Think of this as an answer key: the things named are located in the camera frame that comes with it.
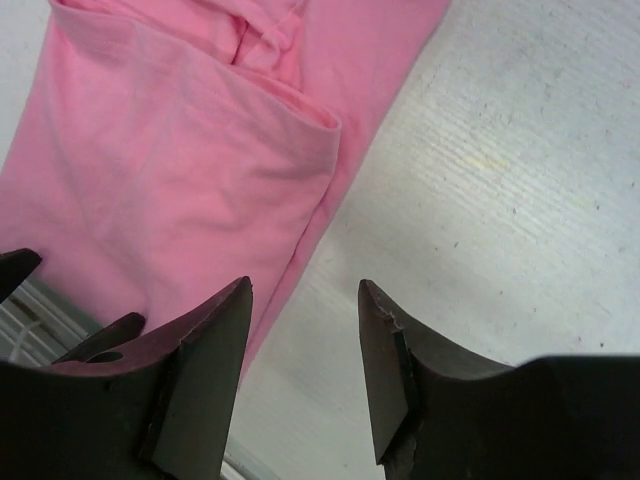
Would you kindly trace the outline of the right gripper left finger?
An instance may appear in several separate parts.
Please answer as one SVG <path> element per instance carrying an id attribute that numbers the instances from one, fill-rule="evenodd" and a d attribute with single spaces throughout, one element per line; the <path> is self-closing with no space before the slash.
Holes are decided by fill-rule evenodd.
<path id="1" fill-rule="evenodd" d="M 1 365 L 5 479 L 216 479 L 252 310 L 241 277 L 110 363 Z"/>

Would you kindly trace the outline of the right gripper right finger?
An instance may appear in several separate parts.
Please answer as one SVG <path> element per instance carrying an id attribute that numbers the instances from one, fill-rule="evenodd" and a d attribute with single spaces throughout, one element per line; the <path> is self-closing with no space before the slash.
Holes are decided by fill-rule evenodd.
<path id="1" fill-rule="evenodd" d="M 375 460 L 389 479 L 635 479 L 639 359 L 561 355 L 508 366 L 358 289 Z"/>

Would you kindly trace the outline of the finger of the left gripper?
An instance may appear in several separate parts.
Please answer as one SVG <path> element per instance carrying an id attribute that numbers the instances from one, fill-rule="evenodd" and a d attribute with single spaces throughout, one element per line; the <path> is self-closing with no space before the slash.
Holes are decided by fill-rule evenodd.
<path id="1" fill-rule="evenodd" d="M 117 348 L 138 338 L 146 319 L 139 313 L 129 313 L 112 324 L 87 337 L 81 343 L 55 360 L 55 363 L 83 362 L 110 363 L 123 357 Z"/>
<path id="2" fill-rule="evenodd" d="M 4 302 L 41 264 L 35 251 L 22 248 L 0 256 L 0 302 Z"/>

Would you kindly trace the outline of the pink t shirt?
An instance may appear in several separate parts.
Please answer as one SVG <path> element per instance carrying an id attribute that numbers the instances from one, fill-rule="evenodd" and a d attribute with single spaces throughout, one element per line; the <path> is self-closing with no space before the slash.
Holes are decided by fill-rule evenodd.
<path id="1" fill-rule="evenodd" d="M 239 277 L 252 360 L 444 1 L 55 1 L 1 172 L 1 248 L 154 330 Z"/>

